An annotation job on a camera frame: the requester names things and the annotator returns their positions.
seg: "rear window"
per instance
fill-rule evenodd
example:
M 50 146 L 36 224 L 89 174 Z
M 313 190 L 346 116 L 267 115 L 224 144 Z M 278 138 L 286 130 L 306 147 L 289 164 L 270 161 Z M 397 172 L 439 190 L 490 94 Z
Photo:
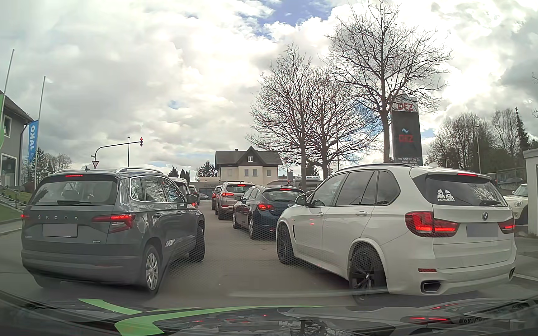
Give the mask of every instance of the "rear window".
M 225 190 L 229 193 L 245 193 L 246 190 L 253 186 L 253 184 L 228 184 Z
M 432 204 L 457 206 L 507 206 L 497 188 L 473 176 L 422 175 L 414 183 Z
M 70 174 L 45 178 L 28 205 L 113 205 L 117 179 L 99 174 Z
M 295 202 L 296 197 L 300 195 L 304 195 L 302 190 L 290 188 L 270 189 L 263 192 L 263 197 L 273 202 Z

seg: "silver hubcap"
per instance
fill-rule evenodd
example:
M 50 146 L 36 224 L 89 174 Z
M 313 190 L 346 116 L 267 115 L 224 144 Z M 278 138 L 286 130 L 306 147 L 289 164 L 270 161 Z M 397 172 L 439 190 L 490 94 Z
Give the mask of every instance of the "silver hubcap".
M 159 266 L 157 264 L 157 258 L 154 254 L 149 254 L 146 257 L 146 285 L 149 289 L 153 290 L 157 288 L 157 282 L 159 280 Z

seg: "asphalt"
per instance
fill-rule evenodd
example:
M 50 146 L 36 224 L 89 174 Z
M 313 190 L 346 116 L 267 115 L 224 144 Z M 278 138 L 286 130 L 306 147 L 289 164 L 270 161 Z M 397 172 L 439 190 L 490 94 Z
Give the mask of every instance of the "asphalt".
M 66 283 L 55 290 L 40 288 L 20 261 L 20 232 L 0 236 L 0 289 L 35 301 L 102 299 L 129 306 L 225 307 L 242 305 L 354 306 L 342 292 L 348 283 L 317 267 L 283 265 L 275 241 L 250 240 L 245 230 L 218 220 L 209 202 L 201 202 L 206 220 L 206 256 L 198 264 L 176 261 L 164 275 L 159 293 L 151 298 L 129 286 Z M 510 284 L 449 296 L 378 295 L 372 306 L 426 306 L 478 297 L 527 298 L 538 294 L 538 282 L 514 278 Z

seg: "tire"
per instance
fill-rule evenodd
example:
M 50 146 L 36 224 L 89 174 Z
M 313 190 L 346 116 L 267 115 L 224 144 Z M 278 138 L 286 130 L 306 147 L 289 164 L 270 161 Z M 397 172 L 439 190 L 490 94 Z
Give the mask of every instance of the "tire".
M 360 246 L 354 251 L 348 279 L 350 290 L 353 292 L 352 297 L 359 306 L 371 303 L 369 296 L 376 294 L 371 291 L 383 292 L 385 290 L 387 292 L 383 263 L 377 251 L 370 246 Z
M 248 218 L 248 237 L 252 240 L 259 238 L 259 230 L 255 228 L 255 221 L 252 219 L 252 216 Z
M 279 225 L 276 244 L 279 261 L 285 265 L 292 265 L 296 261 L 296 257 L 294 256 L 294 250 L 292 248 L 290 231 L 286 224 Z
M 153 245 L 146 245 L 140 267 L 139 285 L 148 294 L 155 295 L 159 291 L 162 275 L 159 251 Z
M 61 280 L 55 278 L 49 278 L 48 276 L 42 276 L 39 274 L 33 274 L 32 277 L 35 279 L 37 285 L 45 289 L 54 289 L 59 287 Z
M 196 243 L 194 248 L 188 253 L 190 261 L 200 263 L 205 258 L 205 232 L 198 226 L 196 231 Z
M 238 230 L 241 228 L 240 224 L 235 221 L 235 212 L 232 213 L 232 227 Z

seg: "cloud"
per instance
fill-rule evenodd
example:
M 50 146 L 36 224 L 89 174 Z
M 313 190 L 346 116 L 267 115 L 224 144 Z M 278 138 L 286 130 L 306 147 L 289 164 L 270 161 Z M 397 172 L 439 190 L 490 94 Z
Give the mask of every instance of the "cloud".
M 259 75 L 291 41 L 320 64 L 325 34 L 355 3 L 0 0 L 0 87 L 15 49 L 8 93 L 36 118 L 47 76 L 40 145 L 76 165 L 90 163 L 100 146 L 142 136 L 131 164 L 196 169 L 216 149 L 249 146 Z M 490 118 L 513 106 L 538 132 L 530 114 L 538 86 L 529 77 L 538 71 L 537 1 L 405 1 L 401 15 L 437 28 L 454 49 L 442 111 L 422 115 L 423 132 L 436 134 L 444 117 L 462 111 Z M 124 146 L 105 148 L 97 159 L 123 166 L 126 154 Z

